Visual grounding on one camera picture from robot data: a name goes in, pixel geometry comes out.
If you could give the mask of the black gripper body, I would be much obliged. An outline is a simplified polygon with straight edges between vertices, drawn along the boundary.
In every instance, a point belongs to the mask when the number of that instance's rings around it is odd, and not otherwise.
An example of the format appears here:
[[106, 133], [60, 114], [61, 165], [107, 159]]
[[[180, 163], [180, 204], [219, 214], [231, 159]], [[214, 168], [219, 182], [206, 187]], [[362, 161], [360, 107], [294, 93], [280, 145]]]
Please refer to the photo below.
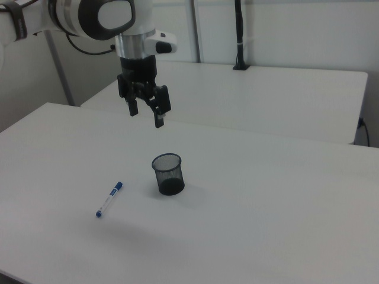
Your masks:
[[142, 59], [120, 58], [120, 97], [125, 100], [142, 98], [150, 99], [153, 96], [153, 88], [156, 87], [155, 77], [156, 58], [147, 56]]

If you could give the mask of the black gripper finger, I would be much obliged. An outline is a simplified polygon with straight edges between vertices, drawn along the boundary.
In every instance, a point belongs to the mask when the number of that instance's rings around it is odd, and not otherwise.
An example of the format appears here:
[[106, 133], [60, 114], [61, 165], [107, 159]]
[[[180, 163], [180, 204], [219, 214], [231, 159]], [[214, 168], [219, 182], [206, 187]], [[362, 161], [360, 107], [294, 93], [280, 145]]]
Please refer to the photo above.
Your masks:
[[119, 96], [126, 101], [129, 107], [130, 115], [137, 115], [139, 111], [136, 101], [136, 94], [133, 88], [133, 83], [126, 80], [122, 74], [119, 74], [117, 76], [117, 83]]
[[171, 110], [171, 102], [167, 86], [155, 86], [152, 88], [151, 96], [147, 100], [147, 105], [153, 111], [155, 127], [164, 125], [164, 117]]

